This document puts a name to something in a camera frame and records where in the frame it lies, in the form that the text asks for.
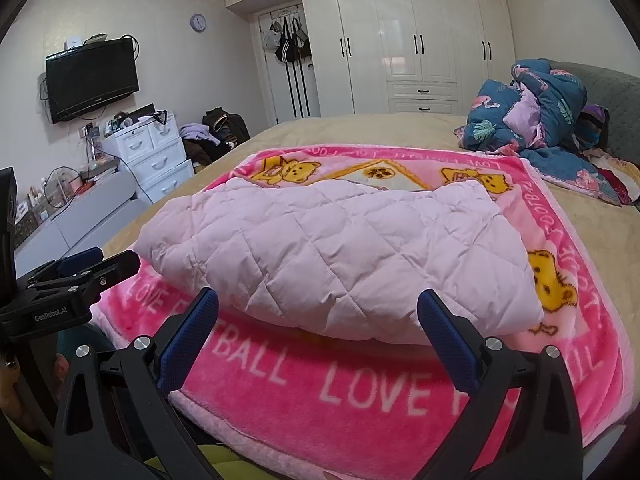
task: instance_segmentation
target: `white dresser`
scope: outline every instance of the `white dresser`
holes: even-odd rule
[[[194,175],[172,112],[166,124],[142,121],[104,139],[102,148],[121,159],[121,171],[133,172],[142,188],[137,196],[146,202],[158,202]]]

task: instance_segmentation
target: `bed headboard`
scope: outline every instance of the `bed headboard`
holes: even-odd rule
[[[640,166],[640,77],[599,66],[548,61],[551,68],[566,70],[582,79],[588,102],[609,109],[607,151]]]

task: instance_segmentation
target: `drawer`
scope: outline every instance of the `drawer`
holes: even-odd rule
[[[427,101],[427,100],[414,100],[414,101],[389,101],[389,111],[391,113],[417,113],[417,114],[449,114],[453,115],[457,113],[458,103],[447,101]]]
[[[458,86],[451,83],[387,83],[389,99],[458,100]]]
[[[141,126],[135,130],[118,136],[120,156],[126,162],[136,160],[154,150],[148,126]]]
[[[178,124],[173,114],[167,114],[166,124],[152,121],[149,123],[149,134],[155,148],[165,145],[178,138]]]
[[[183,183],[189,180],[193,173],[193,166],[190,160],[185,160],[177,168],[170,171],[166,176],[161,177],[159,180],[154,180],[150,183],[150,187],[146,190],[146,194],[155,204],[159,200],[162,200],[168,194],[174,192]]]
[[[184,152],[184,146],[182,141],[178,139],[150,157],[137,162],[131,167],[131,171],[133,171],[140,186],[146,189],[151,181],[172,170],[186,159],[187,155]]]

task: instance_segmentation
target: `wall-mounted tv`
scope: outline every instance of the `wall-mounted tv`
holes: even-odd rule
[[[51,121],[70,121],[140,90],[133,40],[102,41],[47,57]]]

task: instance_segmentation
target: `black bag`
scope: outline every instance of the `black bag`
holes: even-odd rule
[[[280,35],[280,46],[276,50],[276,57],[283,63],[293,63],[297,59],[297,50],[296,43],[291,39],[291,35],[289,34],[289,27],[287,26],[287,19],[285,18],[282,34]]]

